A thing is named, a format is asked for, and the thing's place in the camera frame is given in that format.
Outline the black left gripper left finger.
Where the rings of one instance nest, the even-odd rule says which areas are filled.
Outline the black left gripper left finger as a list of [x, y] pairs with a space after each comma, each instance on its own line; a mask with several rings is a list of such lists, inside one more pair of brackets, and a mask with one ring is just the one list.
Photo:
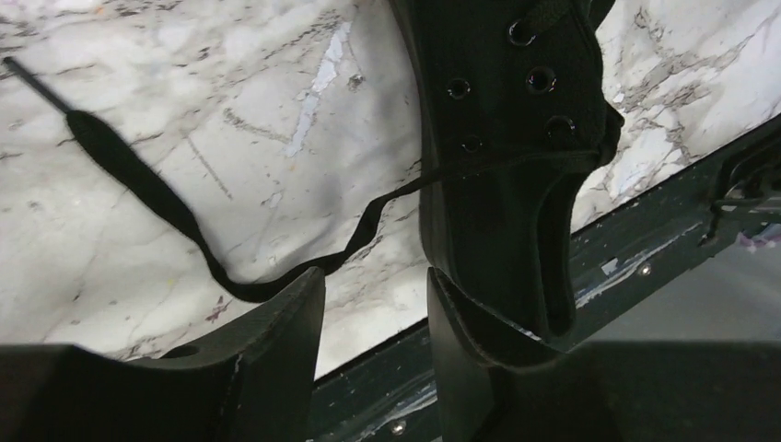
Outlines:
[[139, 358], [150, 441], [303, 441], [324, 316], [311, 268], [273, 299], [159, 358]]

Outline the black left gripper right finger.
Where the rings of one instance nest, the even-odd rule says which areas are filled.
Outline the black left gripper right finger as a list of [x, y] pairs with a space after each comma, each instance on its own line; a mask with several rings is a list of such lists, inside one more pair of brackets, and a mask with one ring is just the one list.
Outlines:
[[513, 382], [563, 353], [478, 306], [435, 267], [427, 310], [442, 438], [506, 441], [520, 397]]

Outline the black canvas sneaker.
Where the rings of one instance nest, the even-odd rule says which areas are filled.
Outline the black canvas sneaker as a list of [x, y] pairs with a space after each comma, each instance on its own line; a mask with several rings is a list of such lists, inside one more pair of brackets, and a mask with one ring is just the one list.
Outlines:
[[425, 256], [478, 306], [550, 340], [576, 321], [572, 213], [615, 157], [596, 32], [610, 1], [394, 1], [422, 123]]

